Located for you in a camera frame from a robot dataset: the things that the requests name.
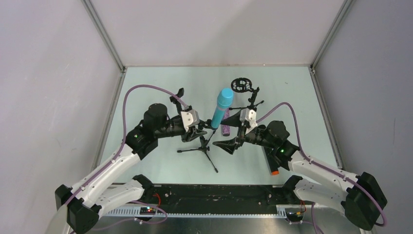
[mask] light blue table surface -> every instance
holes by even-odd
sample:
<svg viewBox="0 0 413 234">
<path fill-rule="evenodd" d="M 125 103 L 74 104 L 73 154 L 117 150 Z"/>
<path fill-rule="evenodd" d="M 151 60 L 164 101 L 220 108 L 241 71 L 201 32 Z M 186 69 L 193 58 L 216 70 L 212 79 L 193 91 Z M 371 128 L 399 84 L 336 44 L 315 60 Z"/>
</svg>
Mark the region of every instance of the light blue table surface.
<svg viewBox="0 0 413 234">
<path fill-rule="evenodd" d="M 219 91 L 229 87 L 233 79 L 249 78 L 253 87 L 260 87 L 257 96 L 257 119 L 276 104 L 287 101 L 296 111 L 301 141 L 307 154 L 337 166 L 330 144 L 314 86 L 307 67 L 130 67 L 117 103 L 101 160 L 107 159 L 120 145 L 122 139 L 122 102 L 125 93 L 137 84 L 151 84 L 177 93 L 184 87 L 183 100 L 198 111 L 202 120 L 212 118 Z M 232 107 L 246 106 L 250 93 L 235 93 Z M 153 103 L 167 106 L 169 116 L 177 115 L 169 95 L 148 88 L 139 88 L 128 97 L 126 108 L 127 130 L 133 129 L 143 113 Z M 260 124 L 272 120 L 284 121 L 290 133 L 288 138 L 297 144 L 294 121 L 288 107 L 283 106 Z M 231 136 L 221 136 L 221 129 L 212 141 L 232 139 L 237 129 L 231 128 Z M 140 163 L 132 166 L 116 182 L 125 183 L 134 175 L 143 174 L 154 183 L 180 184 L 273 184 L 281 185 L 292 175 L 280 168 L 280 174 L 271 176 L 261 147 L 245 143 L 234 155 L 210 144 L 209 155 L 218 168 L 216 173 L 207 157 L 200 151 L 178 154 L 178 149 L 200 146 L 199 140 L 183 143 L 180 137 L 163 138 L 159 146 Z"/>
</svg>

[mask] black tripod stand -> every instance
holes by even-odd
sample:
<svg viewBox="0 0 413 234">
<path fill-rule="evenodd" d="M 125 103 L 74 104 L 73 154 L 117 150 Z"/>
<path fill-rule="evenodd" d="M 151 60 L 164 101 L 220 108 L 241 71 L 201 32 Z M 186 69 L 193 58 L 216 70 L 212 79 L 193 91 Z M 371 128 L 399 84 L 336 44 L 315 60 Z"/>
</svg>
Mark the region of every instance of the black tripod stand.
<svg viewBox="0 0 413 234">
<path fill-rule="evenodd" d="M 215 134 L 216 130 L 214 130 L 211 134 L 211 136 L 209 137 L 208 140 L 205 139 L 204 136 L 200 136 L 199 140 L 201 141 L 201 147 L 198 147 L 197 149 L 190 149 L 190 150 L 178 150 L 178 153 L 183 153 L 183 152 L 189 152 L 189 151 L 202 151 L 206 157 L 208 158 L 208 160 L 211 162 L 212 166 L 215 169 L 215 172 L 218 173 L 218 169 L 215 167 L 214 163 L 212 162 L 211 158 L 208 155 L 208 151 L 209 151 L 209 146 L 208 143 L 211 140 L 212 136 Z"/>
</svg>

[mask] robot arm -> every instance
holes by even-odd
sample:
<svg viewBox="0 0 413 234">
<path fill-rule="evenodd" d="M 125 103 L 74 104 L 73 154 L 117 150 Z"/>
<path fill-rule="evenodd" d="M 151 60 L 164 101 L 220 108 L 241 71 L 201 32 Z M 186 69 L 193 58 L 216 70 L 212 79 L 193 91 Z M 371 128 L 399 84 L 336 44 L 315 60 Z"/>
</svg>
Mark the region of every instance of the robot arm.
<svg viewBox="0 0 413 234">
<path fill-rule="evenodd" d="M 232 140 L 216 141 L 213 144 L 230 154 L 233 154 L 244 142 L 267 148 L 266 151 L 270 153 L 266 156 L 272 162 L 319 183 L 310 182 L 301 176 L 292 176 L 284 186 L 294 191 L 296 199 L 309 200 L 331 207 L 343 212 L 356 226 L 365 230 L 373 228 L 380 211 L 363 191 L 351 183 L 354 181 L 365 189 L 383 209 L 387 199 L 372 175 L 368 173 L 356 175 L 332 167 L 311 156 L 305 158 L 301 149 L 287 140 L 290 134 L 282 121 L 272 121 L 267 126 L 251 128 L 254 123 L 254 118 L 247 118 L 242 112 L 238 112 L 222 122 L 224 125 L 239 127 L 237 136 Z"/>
<path fill-rule="evenodd" d="M 141 198 L 145 186 L 137 178 L 121 187 L 107 188 L 154 150 L 159 138 L 181 136 L 183 142 L 189 142 L 206 134 L 196 128 L 200 120 L 191 107 L 181 110 L 180 115 L 173 118 L 167 116 L 165 105 L 151 105 L 144 113 L 144 119 L 127 134 L 118 156 L 114 153 L 71 188 L 61 185 L 56 189 L 56 206 L 67 209 L 67 223 L 77 234 L 89 231 L 108 211 Z"/>
</svg>

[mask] purple object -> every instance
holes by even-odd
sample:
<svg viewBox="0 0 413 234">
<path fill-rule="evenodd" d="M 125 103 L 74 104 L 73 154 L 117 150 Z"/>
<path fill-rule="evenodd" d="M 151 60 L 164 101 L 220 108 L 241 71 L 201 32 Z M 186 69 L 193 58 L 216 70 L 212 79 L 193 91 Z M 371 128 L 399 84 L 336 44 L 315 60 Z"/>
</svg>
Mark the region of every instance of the purple object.
<svg viewBox="0 0 413 234">
<path fill-rule="evenodd" d="M 227 110 L 225 111 L 224 119 L 226 119 L 226 118 L 228 118 L 228 117 L 229 117 L 229 109 L 227 109 Z M 222 124 L 221 124 L 221 132 L 222 132 L 222 135 L 223 135 L 223 136 L 229 137 L 229 134 L 230 134 L 229 126 L 228 126 L 228 125 L 222 125 Z"/>
</svg>

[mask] gray wall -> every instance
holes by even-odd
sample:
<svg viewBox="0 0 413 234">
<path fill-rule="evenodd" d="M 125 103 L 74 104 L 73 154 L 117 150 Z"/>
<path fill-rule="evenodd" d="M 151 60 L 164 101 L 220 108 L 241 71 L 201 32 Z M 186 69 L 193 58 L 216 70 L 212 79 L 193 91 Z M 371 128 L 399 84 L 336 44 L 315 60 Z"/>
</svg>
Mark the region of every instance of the gray wall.
<svg viewBox="0 0 413 234">
<path fill-rule="evenodd" d="M 0 1 L 0 232 L 44 233 L 92 166 L 119 71 L 81 1 Z"/>
<path fill-rule="evenodd" d="M 126 65 L 227 66 L 310 64 L 343 1 L 94 0 L 93 3 Z"/>
<path fill-rule="evenodd" d="M 384 233 L 411 233 L 413 1 L 357 1 L 316 73 L 349 171 L 372 173 L 389 203 Z"/>
</svg>

